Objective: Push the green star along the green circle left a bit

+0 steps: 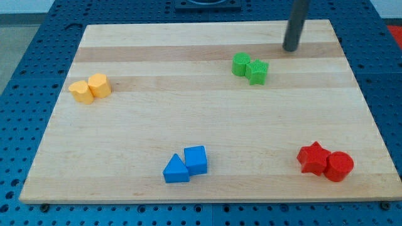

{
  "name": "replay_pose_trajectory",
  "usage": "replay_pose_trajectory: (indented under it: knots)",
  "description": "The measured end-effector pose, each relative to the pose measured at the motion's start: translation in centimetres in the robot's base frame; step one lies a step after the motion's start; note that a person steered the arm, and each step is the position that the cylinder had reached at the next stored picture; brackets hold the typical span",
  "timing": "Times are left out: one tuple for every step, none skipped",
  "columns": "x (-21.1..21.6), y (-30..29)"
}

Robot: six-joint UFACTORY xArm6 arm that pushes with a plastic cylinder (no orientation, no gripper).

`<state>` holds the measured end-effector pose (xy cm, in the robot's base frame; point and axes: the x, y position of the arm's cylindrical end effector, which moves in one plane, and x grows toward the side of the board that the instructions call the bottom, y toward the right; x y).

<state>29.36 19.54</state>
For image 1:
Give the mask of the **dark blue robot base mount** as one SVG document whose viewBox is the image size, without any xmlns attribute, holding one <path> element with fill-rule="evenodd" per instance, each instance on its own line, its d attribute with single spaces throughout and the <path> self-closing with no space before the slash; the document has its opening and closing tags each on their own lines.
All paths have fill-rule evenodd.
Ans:
<svg viewBox="0 0 402 226">
<path fill-rule="evenodd" d="M 187 10 L 215 10 L 215 9 L 241 9 L 241 0 L 174 0 L 176 11 Z"/>
</svg>

